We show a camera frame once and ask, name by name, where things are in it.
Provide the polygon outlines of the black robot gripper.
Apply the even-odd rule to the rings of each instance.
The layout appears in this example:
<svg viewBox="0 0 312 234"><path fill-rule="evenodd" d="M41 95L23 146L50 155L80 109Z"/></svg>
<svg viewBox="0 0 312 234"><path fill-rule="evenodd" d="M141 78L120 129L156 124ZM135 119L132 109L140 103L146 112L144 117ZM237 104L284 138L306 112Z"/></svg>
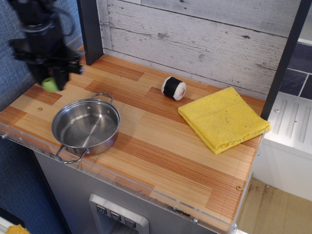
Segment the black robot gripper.
<svg viewBox="0 0 312 234"><path fill-rule="evenodd" d="M13 48L15 59L26 62L35 81L42 84L45 79L51 77L48 60L51 57L63 57L68 48L64 43L62 26L58 20L39 25L19 25L25 33L25 38L11 39L9 46ZM62 91L69 81L69 73L61 67L55 67L52 74L58 90Z"/></svg>

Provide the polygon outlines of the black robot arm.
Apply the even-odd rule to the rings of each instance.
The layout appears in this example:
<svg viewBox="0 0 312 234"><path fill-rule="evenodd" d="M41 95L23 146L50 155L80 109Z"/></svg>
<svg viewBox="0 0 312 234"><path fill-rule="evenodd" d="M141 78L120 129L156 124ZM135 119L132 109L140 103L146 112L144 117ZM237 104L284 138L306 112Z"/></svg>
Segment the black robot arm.
<svg viewBox="0 0 312 234"><path fill-rule="evenodd" d="M81 74L82 52L72 50L64 37L75 30L67 12L52 0L11 0L23 39L9 40L15 59L26 62L35 81L48 92L62 91L70 73Z"/></svg>

